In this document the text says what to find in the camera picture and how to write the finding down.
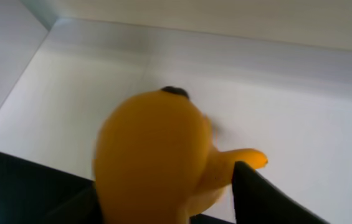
orange toy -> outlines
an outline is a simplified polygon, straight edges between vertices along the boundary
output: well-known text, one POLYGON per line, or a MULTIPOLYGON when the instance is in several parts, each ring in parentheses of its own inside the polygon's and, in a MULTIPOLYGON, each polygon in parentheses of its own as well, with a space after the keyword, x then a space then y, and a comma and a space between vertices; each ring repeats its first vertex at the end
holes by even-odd
POLYGON ((94 162, 107 223, 185 224, 231 183, 235 161, 266 165, 255 149, 219 152, 209 120, 171 86, 131 97, 105 121, 94 162))

black object tip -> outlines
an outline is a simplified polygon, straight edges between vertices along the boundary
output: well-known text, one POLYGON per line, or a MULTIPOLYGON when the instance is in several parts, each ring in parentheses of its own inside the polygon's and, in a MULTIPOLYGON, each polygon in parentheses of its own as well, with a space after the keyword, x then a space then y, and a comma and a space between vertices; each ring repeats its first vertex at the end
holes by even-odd
POLYGON ((168 93, 185 96, 187 99, 189 99, 189 95, 188 95, 187 91, 185 91, 182 88, 177 88, 177 87, 173 87, 173 86, 166 86, 166 87, 163 87, 161 90, 168 92, 168 93))

yellow rubber duck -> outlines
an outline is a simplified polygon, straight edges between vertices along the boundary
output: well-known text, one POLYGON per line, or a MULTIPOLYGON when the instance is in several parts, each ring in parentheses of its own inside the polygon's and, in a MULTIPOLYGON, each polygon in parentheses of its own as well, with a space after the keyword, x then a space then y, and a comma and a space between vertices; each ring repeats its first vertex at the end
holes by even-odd
POLYGON ((235 161, 267 163, 255 149, 219 152, 185 90, 167 86, 123 102, 105 121, 94 161, 105 223, 186 224, 231 183, 235 161))

